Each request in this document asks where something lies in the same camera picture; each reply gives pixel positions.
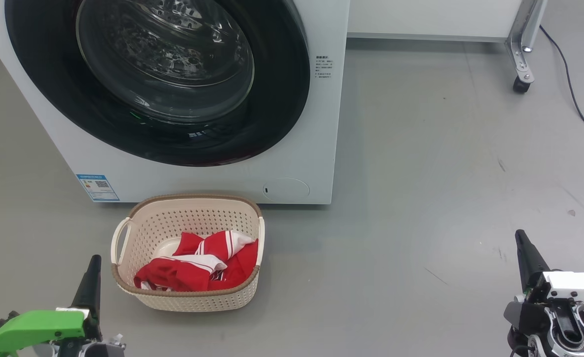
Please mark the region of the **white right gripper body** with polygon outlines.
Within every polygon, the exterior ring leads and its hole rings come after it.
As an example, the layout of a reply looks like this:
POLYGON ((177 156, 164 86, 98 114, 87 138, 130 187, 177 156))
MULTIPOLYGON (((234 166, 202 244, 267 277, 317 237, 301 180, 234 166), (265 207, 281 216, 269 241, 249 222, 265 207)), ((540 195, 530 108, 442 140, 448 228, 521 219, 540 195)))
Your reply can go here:
POLYGON ((584 273, 548 271, 537 276, 526 289, 528 303, 569 302, 584 305, 584 273))

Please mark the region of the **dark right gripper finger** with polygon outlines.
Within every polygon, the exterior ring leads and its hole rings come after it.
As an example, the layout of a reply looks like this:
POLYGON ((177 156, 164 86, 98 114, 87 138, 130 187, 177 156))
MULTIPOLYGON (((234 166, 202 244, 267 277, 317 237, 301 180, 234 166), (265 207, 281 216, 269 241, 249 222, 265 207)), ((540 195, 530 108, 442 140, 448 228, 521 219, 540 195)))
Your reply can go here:
POLYGON ((543 273, 551 269, 523 229, 517 229, 515 237, 522 292, 528 293, 536 287, 543 273))

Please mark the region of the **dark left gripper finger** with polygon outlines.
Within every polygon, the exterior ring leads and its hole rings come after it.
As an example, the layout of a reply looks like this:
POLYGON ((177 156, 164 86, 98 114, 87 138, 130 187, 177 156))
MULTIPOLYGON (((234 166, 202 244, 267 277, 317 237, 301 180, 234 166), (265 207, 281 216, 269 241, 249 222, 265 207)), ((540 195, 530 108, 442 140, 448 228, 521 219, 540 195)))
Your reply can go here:
POLYGON ((86 339, 96 341, 103 339, 100 330, 101 267, 101 256, 93 255, 71 305, 72 308, 87 310, 83 322, 84 335, 86 339))

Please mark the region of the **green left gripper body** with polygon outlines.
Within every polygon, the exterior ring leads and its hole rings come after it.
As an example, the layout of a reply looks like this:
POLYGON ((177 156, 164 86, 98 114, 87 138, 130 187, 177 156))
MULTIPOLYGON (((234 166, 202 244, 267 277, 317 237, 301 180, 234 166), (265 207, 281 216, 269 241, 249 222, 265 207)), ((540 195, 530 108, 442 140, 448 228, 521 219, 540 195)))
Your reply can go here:
POLYGON ((84 313, 79 310, 30 310, 0 327, 0 357, 49 341, 84 339, 84 313))

